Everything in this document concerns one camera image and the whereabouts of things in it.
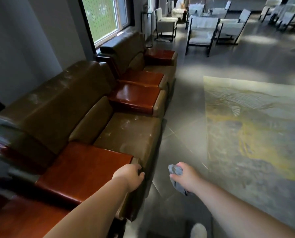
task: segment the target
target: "window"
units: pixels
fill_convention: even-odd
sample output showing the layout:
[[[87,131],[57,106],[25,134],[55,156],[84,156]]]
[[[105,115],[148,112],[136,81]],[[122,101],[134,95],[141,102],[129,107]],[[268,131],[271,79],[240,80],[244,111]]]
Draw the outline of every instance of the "window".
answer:
[[[126,0],[82,0],[92,39],[101,45],[129,23]]]

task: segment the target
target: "white shirt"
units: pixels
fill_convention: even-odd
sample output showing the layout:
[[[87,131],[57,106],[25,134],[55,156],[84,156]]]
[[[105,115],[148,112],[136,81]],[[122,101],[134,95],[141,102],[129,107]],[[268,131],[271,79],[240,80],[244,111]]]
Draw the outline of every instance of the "white shirt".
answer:
[[[177,0],[175,8],[176,9],[182,9],[181,8],[182,5],[184,6],[184,0]]]

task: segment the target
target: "window blind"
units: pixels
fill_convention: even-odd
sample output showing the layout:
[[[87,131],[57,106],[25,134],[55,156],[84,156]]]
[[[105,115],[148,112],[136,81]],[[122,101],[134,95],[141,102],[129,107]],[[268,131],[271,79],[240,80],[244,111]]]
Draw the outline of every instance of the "window blind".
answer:
[[[82,0],[94,43],[118,30],[114,0]]]

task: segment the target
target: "person's left hand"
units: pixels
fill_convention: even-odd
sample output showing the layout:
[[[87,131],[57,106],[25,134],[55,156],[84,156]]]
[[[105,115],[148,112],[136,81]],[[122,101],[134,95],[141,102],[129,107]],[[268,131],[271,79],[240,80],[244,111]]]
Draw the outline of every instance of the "person's left hand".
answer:
[[[138,170],[142,167],[139,164],[126,164],[114,172],[112,179],[125,178],[128,184],[128,191],[136,190],[144,180],[145,173],[138,175]]]

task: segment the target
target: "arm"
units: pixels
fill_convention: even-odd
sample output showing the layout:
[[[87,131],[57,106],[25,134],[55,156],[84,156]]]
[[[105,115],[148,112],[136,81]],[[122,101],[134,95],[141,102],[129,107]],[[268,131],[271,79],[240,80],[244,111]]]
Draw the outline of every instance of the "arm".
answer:
[[[229,236],[295,238],[295,231],[287,225],[202,179],[188,164],[180,162],[177,165],[183,168],[183,174],[170,177],[196,194]]]
[[[78,205],[44,238],[104,238],[126,193],[136,190],[144,179],[138,176],[139,164],[127,164],[118,169],[112,180]]]

